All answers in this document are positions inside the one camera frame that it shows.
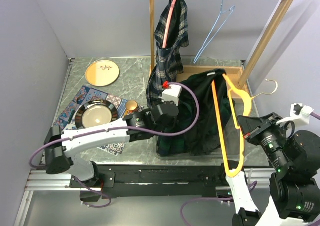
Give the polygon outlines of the navy beige plaid skirt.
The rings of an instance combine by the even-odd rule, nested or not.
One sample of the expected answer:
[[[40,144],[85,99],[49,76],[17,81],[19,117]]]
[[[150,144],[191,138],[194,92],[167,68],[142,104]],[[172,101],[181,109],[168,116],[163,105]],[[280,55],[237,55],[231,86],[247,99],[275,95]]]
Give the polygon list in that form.
[[[172,0],[169,0],[168,5],[163,10],[154,33],[156,65],[149,77],[146,88],[146,100],[149,108],[159,103],[159,97],[163,91],[163,83],[166,81],[176,82],[177,75],[184,72],[180,48],[188,47],[190,44],[187,19],[188,6],[185,0],[175,0],[166,47],[163,47],[171,2]]]

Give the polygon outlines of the wooden clothes rack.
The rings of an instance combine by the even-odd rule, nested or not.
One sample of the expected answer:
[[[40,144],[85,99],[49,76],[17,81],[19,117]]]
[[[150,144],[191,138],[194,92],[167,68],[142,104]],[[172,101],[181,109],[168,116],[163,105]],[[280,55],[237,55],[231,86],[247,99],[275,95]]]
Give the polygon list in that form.
[[[154,0],[149,0],[149,12],[150,12],[150,47],[151,47],[151,67],[150,72],[153,71],[153,69],[156,66],[156,40],[155,40],[155,4]],[[286,12],[288,11],[290,5],[292,4],[293,0],[281,0],[281,3],[279,4],[275,14],[273,15],[273,18],[269,25],[267,26],[262,38],[260,39],[257,47],[254,50],[253,55],[251,56],[245,70],[238,69],[237,75],[232,74],[231,80],[233,84],[238,88],[242,89],[244,91],[247,91],[246,81],[248,80],[251,72],[253,71],[256,63],[260,59],[262,53],[264,52],[266,46],[268,45],[270,39],[272,38],[273,34],[275,33],[277,27],[281,23],[283,17],[285,16]],[[180,73],[177,75],[176,82],[183,81],[187,79],[187,77],[192,76],[197,73],[204,72],[204,68],[199,66],[183,66],[183,73]]]

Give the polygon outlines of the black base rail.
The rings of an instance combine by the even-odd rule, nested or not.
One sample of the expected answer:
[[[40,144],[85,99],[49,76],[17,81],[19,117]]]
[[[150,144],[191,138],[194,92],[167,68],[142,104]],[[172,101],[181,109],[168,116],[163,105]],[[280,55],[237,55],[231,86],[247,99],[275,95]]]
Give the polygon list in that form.
[[[80,200],[98,208],[119,197],[183,196],[230,197],[223,166],[96,165],[98,174],[81,182],[72,176],[70,187],[80,189]]]

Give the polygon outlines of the pink hanger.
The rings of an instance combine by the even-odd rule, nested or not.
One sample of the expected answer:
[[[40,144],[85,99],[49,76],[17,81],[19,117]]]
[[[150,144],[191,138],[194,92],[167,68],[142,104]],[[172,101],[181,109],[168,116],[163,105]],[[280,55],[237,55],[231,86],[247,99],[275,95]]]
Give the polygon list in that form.
[[[162,48],[173,47],[179,35],[179,20],[181,10],[179,10],[178,2],[179,0],[171,0],[171,5],[165,25]]]

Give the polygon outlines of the orange plastic hanger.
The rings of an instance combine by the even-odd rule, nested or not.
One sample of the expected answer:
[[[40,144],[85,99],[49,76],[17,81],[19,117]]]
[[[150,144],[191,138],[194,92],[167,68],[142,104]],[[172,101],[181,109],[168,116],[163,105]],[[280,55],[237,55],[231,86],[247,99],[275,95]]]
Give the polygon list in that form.
[[[235,112],[235,108],[234,108],[234,104],[233,104],[233,99],[232,99],[232,93],[234,93],[235,95],[239,96],[240,99],[243,101],[243,105],[244,105],[244,112],[243,112],[243,116],[249,116],[249,114],[251,113],[252,110],[252,101],[260,96],[260,95],[271,95],[274,94],[278,87],[279,84],[277,81],[275,80],[268,80],[266,79],[266,81],[271,81],[275,84],[275,88],[271,93],[259,93],[256,96],[250,96],[249,93],[247,93],[246,91],[242,90],[242,89],[238,89],[233,82],[231,81],[231,79],[224,73],[223,75],[224,80],[226,81],[227,85],[229,86],[229,90],[227,92],[228,98],[229,98],[229,103],[231,106],[231,111],[232,111],[232,117],[233,117],[233,122],[234,122],[234,126],[236,129],[240,130],[240,138],[239,138],[239,162],[237,167],[231,171],[230,167],[229,167],[229,162],[228,162],[228,155],[227,155],[227,150],[226,150],[226,144],[225,144],[225,138],[224,138],[224,132],[223,132],[223,126],[222,126],[222,120],[221,120],[221,113],[220,113],[220,107],[219,107],[219,102],[218,102],[218,93],[217,93],[217,88],[216,88],[216,84],[215,81],[213,81],[211,83],[211,88],[212,88],[212,94],[213,94],[213,101],[214,101],[214,107],[215,107],[215,114],[216,114],[216,121],[217,121],[217,127],[218,127],[218,133],[219,133],[219,140],[220,140],[220,145],[221,145],[221,150],[222,150],[222,158],[223,158],[223,163],[224,163],[224,169],[225,169],[225,173],[227,176],[233,178],[235,176],[237,176],[240,171],[242,170],[243,166],[244,166],[244,151],[245,151],[245,139],[244,139],[244,135],[243,132],[241,130],[240,125],[237,122],[237,116],[236,116],[236,112]]]

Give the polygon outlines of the clear plastic bin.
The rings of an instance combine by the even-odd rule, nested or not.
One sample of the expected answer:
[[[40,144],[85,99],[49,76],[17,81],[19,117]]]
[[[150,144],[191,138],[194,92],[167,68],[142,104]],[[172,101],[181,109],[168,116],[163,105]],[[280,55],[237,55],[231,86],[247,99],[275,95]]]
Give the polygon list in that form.
[[[227,152],[228,158],[239,158],[239,147],[240,147],[240,133],[239,130],[236,129],[225,129],[223,131],[224,134],[224,142],[225,142],[225,148]],[[208,158],[208,159],[222,159],[222,149],[221,147],[218,147],[217,149],[214,149],[209,154],[204,155],[192,155],[191,153],[182,153],[177,154],[173,156],[161,156],[157,153],[157,141],[158,136],[154,136],[152,139],[152,147],[153,147],[153,153],[154,155],[161,160],[198,160],[201,158]]]

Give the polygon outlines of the green navy plaid skirt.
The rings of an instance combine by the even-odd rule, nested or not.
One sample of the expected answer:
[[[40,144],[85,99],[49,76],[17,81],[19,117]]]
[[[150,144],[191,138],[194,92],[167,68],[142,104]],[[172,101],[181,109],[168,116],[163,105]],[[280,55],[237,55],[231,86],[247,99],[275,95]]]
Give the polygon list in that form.
[[[206,155],[220,147],[219,130],[212,92],[212,82],[215,83],[221,124],[225,127],[232,117],[228,99],[228,89],[223,74],[226,71],[217,69],[194,74],[181,83],[196,95],[199,102],[199,118],[188,132],[174,136],[159,136],[157,153],[160,156],[173,156],[182,153],[191,155]]]

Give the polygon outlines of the light blue wire hanger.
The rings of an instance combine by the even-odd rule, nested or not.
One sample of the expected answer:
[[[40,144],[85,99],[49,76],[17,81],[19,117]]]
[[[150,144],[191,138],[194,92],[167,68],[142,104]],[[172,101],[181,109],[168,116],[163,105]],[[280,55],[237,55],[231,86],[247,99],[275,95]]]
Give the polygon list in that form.
[[[219,14],[211,28],[211,30],[209,31],[206,39],[204,40],[201,48],[199,49],[198,53],[196,54],[193,62],[197,63],[199,58],[201,57],[201,55],[203,54],[203,52],[206,50],[206,48],[209,46],[209,44],[213,41],[213,39],[217,36],[217,34],[220,32],[220,30],[224,27],[224,25],[226,24],[226,22],[229,20],[229,18],[232,16],[234,10],[235,10],[235,5],[231,6],[229,9],[224,10],[224,1],[225,0],[221,0],[221,4],[220,4],[220,9],[219,9]],[[222,16],[224,14],[228,14],[228,16],[224,19],[223,23],[219,26],[219,28],[214,32],[214,30],[216,29],[220,19],[222,18]]]

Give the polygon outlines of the blue patterned placemat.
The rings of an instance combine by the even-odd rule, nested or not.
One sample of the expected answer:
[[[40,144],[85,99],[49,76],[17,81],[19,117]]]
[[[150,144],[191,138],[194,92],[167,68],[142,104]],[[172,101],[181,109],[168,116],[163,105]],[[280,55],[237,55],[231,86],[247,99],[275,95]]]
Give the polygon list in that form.
[[[57,117],[54,122],[55,126],[59,126],[61,130],[76,130],[75,125],[75,114],[77,110],[84,105],[85,103],[93,100],[104,99],[111,102],[117,109],[118,119],[123,118],[126,111],[126,103],[128,100],[122,99],[120,97],[114,96],[109,93],[105,93],[103,91],[90,88],[87,86],[82,86],[74,99],[70,102],[70,104],[66,107],[66,109]],[[68,118],[70,116],[70,111],[74,109],[74,116],[70,123],[68,123]]]

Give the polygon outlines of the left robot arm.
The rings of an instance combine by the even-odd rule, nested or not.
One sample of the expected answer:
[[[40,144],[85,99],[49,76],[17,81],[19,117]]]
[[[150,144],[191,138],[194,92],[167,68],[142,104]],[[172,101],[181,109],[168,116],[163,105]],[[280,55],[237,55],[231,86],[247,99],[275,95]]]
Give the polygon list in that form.
[[[45,171],[47,174],[67,172],[88,187],[98,184],[100,178],[96,164],[86,161],[80,153],[91,148],[113,143],[128,143],[160,135],[166,126],[173,126],[178,116],[179,100],[162,100],[151,109],[136,112],[113,122],[60,131],[51,128],[46,138]]]

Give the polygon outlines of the black rimmed plate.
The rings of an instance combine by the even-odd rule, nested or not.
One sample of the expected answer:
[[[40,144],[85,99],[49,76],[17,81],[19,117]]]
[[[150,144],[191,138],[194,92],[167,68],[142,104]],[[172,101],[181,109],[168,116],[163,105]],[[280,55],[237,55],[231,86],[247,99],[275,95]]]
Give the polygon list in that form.
[[[107,124],[117,119],[117,108],[111,102],[100,99],[82,105],[75,114],[74,123],[77,129],[84,129]]]

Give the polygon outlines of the dark green pen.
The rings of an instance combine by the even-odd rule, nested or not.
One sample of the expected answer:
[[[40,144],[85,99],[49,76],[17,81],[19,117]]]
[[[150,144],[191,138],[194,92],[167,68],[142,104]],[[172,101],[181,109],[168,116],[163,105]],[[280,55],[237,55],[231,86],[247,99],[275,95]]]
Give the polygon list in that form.
[[[74,113],[75,113],[74,111],[75,111],[74,109],[71,110],[69,118],[68,118],[68,123],[70,123],[72,121]]]

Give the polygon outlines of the beige round plate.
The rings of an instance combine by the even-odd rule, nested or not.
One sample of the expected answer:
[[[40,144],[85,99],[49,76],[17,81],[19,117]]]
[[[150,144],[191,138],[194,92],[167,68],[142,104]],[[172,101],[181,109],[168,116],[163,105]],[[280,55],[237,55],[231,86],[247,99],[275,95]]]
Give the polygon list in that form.
[[[86,70],[86,81],[98,87],[108,86],[114,83],[120,75],[120,68],[110,60],[101,60],[92,63]]]

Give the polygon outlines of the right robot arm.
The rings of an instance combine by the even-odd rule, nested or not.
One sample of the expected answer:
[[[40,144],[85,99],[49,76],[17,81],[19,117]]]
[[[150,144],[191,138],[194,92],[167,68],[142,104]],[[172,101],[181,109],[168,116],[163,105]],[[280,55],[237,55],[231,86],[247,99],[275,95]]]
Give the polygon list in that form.
[[[219,173],[219,180],[230,185],[235,203],[234,226],[318,226],[320,187],[314,175],[320,168],[320,138],[308,130],[296,130],[309,117],[262,117],[239,115],[235,119],[244,139],[261,146],[275,169],[269,178],[270,199],[264,213],[251,198],[243,171],[231,168]]]

